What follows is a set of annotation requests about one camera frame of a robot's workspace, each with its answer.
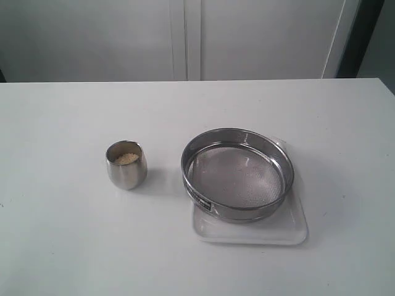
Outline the white cabinet doors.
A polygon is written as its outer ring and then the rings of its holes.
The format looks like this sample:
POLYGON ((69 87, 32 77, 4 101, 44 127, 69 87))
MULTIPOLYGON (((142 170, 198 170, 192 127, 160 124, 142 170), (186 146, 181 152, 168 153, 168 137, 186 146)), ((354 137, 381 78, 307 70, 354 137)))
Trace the white cabinet doors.
POLYGON ((359 1, 2 1, 8 82, 336 75, 359 1))

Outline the stainless steel cup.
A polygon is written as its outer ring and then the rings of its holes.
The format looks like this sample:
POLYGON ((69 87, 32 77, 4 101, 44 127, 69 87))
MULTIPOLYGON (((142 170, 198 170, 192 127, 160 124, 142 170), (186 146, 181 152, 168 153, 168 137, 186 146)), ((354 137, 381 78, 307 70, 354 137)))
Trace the stainless steel cup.
POLYGON ((146 179, 148 166, 139 143, 122 140, 112 144, 106 151, 107 174, 115 186, 124 190, 138 187, 146 179), (137 161, 128 165, 116 165, 114 160, 126 153, 139 155, 137 161))

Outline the round steel mesh sieve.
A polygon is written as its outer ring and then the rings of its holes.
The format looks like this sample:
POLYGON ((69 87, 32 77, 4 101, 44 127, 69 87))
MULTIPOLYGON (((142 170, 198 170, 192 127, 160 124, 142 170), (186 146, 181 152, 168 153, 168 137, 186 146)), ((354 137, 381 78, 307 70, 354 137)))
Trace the round steel mesh sieve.
POLYGON ((204 212, 231 223, 272 215, 294 182, 283 148, 253 131, 218 128, 193 138, 181 156, 183 185, 204 212))

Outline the clear plastic tray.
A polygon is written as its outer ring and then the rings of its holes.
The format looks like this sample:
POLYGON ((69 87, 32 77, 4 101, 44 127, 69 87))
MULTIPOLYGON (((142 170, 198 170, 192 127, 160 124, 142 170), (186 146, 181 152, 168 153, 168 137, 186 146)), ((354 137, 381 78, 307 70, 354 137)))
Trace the clear plastic tray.
POLYGON ((251 223, 228 223, 192 204, 192 228, 204 242, 223 244, 298 245, 308 237, 306 216, 295 189, 271 216, 251 223))

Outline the yellow and white grain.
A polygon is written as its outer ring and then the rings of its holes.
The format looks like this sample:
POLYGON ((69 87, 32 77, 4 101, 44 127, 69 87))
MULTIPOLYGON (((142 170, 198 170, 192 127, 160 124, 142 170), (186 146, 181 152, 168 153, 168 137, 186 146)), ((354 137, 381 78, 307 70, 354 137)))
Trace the yellow and white grain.
POLYGON ((128 164, 131 164, 131 163, 137 161, 137 159, 139 159, 138 154, 126 153, 126 154, 123 154, 123 155, 117 157, 114 160, 114 163, 116 165, 128 165, 128 164))

